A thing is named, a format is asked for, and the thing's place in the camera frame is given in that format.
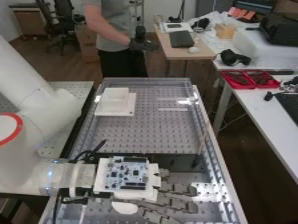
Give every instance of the mouse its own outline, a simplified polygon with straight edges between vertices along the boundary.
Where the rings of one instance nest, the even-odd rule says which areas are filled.
[[[189,48],[189,53],[191,54],[197,54],[200,52],[200,48],[197,48],[197,47],[191,47]]]

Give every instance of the gray t-shirt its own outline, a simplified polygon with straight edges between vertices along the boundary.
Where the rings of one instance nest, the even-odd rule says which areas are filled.
[[[83,0],[84,5],[102,7],[102,14],[110,24],[131,36],[130,0]],[[116,52],[128,49],[127,46],[110,41],[98,35],[96,47],[103,51]]]

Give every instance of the keyboard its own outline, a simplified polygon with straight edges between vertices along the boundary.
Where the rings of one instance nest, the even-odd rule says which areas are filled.
[[[195,45],[189,31],[171,33],[171,45],[173,48],[191,48]]]
[[[279,93],[276,97],[298,126],[298,94]]]

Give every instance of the computer monitor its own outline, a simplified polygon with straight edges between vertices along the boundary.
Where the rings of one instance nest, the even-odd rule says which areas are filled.
[[[233,6],[248,9],[260,14],[269,14],[277,4],[277,0],[235,0]]]

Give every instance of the red circular object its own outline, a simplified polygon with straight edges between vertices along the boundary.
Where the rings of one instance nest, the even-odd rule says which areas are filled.
[[[0,113],[0,116],[9,116],[9,117],[14,118],[15,121],[16,121],[16,129],[15,129],[15,131],[13,132],[13,134],[5,140],[0,140],[0,146],[5,146],[20,134],[20,132],[23,130],[23,124],[24,123],[23,123],[22,117],[18,114],[14,114],[14,113]]]

